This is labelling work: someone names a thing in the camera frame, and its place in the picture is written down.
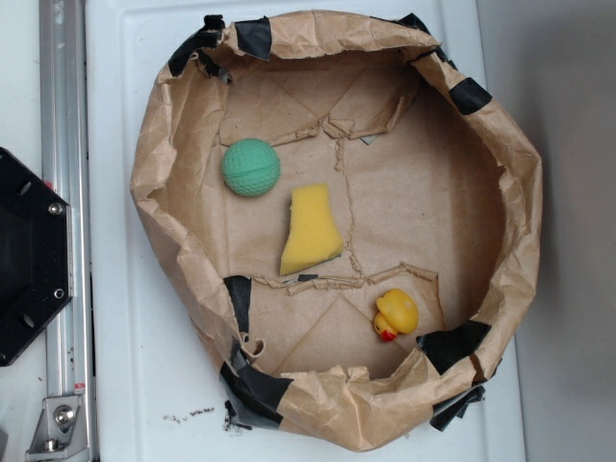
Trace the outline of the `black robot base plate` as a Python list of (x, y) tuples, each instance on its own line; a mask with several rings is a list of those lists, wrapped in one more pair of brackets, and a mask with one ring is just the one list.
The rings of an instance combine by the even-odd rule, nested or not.
[(1, 150), (1, 365), (7, 367), (71, 300), (69, 206)]

